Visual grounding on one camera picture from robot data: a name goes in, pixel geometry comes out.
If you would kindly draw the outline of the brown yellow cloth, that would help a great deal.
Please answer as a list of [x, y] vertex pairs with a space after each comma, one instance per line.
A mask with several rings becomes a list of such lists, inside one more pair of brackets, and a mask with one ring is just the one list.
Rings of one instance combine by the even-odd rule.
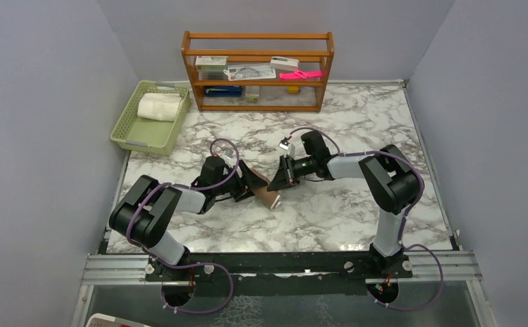
[[270, 210], [277, 208], [281, 203], [281, 192], [280, 191], [268, 191], [267, 186], [270, 184], [270, 180], [267, 177], [265, 177], [263, 174], [259, 173], [254, 168], [251, 168], [251, 171], [256, 176], [258, 176], [259, 178], [263, 179], [266, 182], [266, 186], [255, 188], [253, 190], [255, 197], [257, 197], [266, 208]]

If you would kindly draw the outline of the white towel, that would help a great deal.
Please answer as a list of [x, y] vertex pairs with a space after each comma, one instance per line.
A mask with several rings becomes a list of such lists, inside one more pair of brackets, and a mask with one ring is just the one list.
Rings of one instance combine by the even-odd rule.
[[145, 93], [137, 115], [154, 121], [175, 121], [182, 98], [178, 93]]

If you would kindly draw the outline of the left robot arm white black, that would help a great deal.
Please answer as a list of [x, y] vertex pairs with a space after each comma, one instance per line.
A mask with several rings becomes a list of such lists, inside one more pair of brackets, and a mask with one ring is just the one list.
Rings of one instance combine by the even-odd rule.
[[140, 176], [131, 189], [115, 206], [108, 224], [112, 230], [146, 249], [163, 262], [163, 270], [171, 279], [182, 279], [189, 270], [184, 257], [187, 248], [168, 232], [175, 213], [204, 214], [220, 196], [240, 202], [255, 195], [255, 190], [266, 188], [268, 181], [250, 170], [243, 160], [237, 171], [218, 156], [207, 157], [200, 175], [188, 189], [183, 186], [161, 186], [148, 175]]

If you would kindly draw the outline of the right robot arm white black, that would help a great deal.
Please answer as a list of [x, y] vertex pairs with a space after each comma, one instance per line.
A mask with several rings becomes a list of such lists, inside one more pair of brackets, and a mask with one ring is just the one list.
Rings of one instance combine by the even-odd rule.
[[289, 137], [280, 141], [279, 146], [287, 153], [280, 157], [277, 173], [267, 190], [295, 187], [300, 178], [310, 174], [323, 181], [364, 179], [379, 206], [377, 231], [369, 247], [368, 268], [376, 277], [385, 277], [403, 255], [401, 242], [405, 222], [425, 188], [421, 174], [393, 144], [375, 151], [337, 151], [332, 154], [325, 143], [326, 134], [310, 127], [303, 128], [303, 132], [300, 139], [306, 157], [293, 157]]

